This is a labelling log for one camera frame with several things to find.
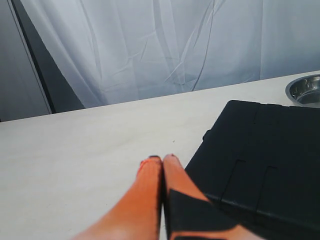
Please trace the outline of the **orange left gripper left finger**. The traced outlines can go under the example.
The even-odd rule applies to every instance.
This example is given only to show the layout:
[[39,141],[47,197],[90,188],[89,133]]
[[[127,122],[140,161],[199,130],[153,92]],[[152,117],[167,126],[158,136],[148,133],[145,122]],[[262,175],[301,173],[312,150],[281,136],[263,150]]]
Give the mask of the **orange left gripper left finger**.
[[159,156],[140,163],[129,190],[75,240],[157,240],[161,222],[163,164]]

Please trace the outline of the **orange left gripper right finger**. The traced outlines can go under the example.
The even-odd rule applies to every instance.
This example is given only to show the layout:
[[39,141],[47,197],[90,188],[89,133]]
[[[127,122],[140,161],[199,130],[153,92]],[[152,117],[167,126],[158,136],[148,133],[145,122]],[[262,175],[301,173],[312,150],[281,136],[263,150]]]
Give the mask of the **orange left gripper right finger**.
[[259,240],[235,220],[219,211],[188,176],[179,159],[163,159],[163,200],[169,240]]

